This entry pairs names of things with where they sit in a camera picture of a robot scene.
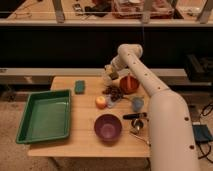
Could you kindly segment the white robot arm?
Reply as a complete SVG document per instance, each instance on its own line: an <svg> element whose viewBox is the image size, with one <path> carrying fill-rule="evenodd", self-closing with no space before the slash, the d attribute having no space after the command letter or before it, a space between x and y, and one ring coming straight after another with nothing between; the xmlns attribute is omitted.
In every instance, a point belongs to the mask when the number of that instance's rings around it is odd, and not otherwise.
<svg viewBox="0 0 213 171"><path fill-rule="evenodd" d="M140 44L121 44L110 65L115 72L128 67L150 96L151 170L200 171L187 103L140 61L142 53Z"/></svg>

